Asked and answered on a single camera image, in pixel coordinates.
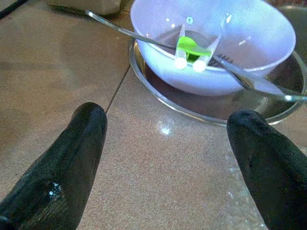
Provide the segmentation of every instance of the bowl rim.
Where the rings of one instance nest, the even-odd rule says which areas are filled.
[[[145,36],[143,33],[140,32],[140,30],[135,25],[135,22],[134,22],[134,20],[132,18],[132,15],[135,14],[135,7],[136,7],[136,4],[137,4],[138,1],[140,1],[140,0],[135,0],[134,3],[132,4],[131,11],[130,11],[130,19],[131,19],[131,23],[132,23],[132,26],[133,26],[134,30],[138,34],[140,34],[142,36]],[[247,71],[247,72],[260,71],[260,70],[265,70],[265,69],[269,69],[269,68],[278,66],[280,63],[284,62],[293,53],[295,45],[296,45],[296,34],[295,34],[295,30],[294,30],[291,22],[277,8],[273,7],[272,5],[270,5],[269,3],[267,3],[267,2],[265,2],[263,0],[258,0],[258,1],[260,2],[260,4],[266,5],[267,7],[271,8],[271,10],[275,11],[277,14],[279,14],[281,16],[281,18],[283,18],[284,20],[286,20],[288,22],[293,39],[292,39],[292,43],[291,43],[289,51],[286,54],[284,54],[282,58],[278,59],[275,62],[271,62],[271,63],[269,63],[267,65],[258,66],[258,67],[254,67],[254,68],[249,68],[249,69],[245,69],[244,68],[244,70]],[[154,48],[156,51],[158,51],[159,53],[163,54],[164,56],[167,56],[167,57],[169,57],[171,59],[175,59],[175,55],[165,51],[161,47],[159,47],[157,45],[154,45],[154,44],[150,44],[150,43],[148,43],[148,45],[150,45],[152,48]],[[225,72],[226,71],[224,68],[213,67],[213,66],[208,66],[206,69],[214,70],[214,71],[220,71],[220,72]]]

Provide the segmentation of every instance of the white bowl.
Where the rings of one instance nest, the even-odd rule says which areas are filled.
[[[227,55],[234,64],[264,78],[293,52],[291,23],[262,0],[135,0],[130,13],[137,33],[172,45],[182,24],[186,30],[213,39],[226,14],[231,20],[216,54]],[[207,67],[198,73],[188,64],[178,70],[169,50],[140,40],[138,45],[148,66],[173,87],[200,95],[225,95],[242,89],[222,68]]]

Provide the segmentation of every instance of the metal tray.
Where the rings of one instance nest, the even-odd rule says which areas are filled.
[[[146,65],[135,39],[129,45],[130,64],[141,83],[162,103],[170,108],[219,125],[226,125],[228,117],[239,109],[251,109],[262,114],[271,125],[282,121],[303,102],[289,103],[241,90],[224,96],[200,96],[176,89]],[[306,92],[307,67],[296,52],[280,64],[268,78],[285,88]]]

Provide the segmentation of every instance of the tile grout line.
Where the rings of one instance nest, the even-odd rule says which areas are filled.
[[[125,77],[126,77],[128,71],[129,71],[129,69],[130,69],[130,65],[128,66],[128,68],[127,68],[127,70],[126,70],[126,72],[125,72],[125,74],[124,74],[124,77],[122,78],[122,80],[120,81],[118,87],[117,87],[116,90],[115,90],[115,93],[114,93],[114,95],[113,95],[113,97],[112,97],[112,99],[111,99],[111,101],[110,101],[110,103],[109,103],[109,105],[108,105],[108,107],[107,107],[107,109],[106,109],[106,114],[108,113],[109,108],[111,107],[111,105],[112,105],[112,103],[113,103],[113,101],[114,101],[114,99],[115,99],[115,97],[116,97],[116,95],[117,95],[117,93],[118,93],[118,91],[119,91],[121,85],[123,84],[123,81],[124,81],[124,79],[125,79]]]

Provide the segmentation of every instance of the countertop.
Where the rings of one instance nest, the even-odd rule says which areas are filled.
[[[132,29],[130,5],[110,20]],[[39,0],[0,20],[0,199],[91,101],[107,111],[108,131],[78,230],[266,229],[226,128],[159,102],[134,75],[128,44]],[[303,105],[274,126],[305,153],[306,114]]]

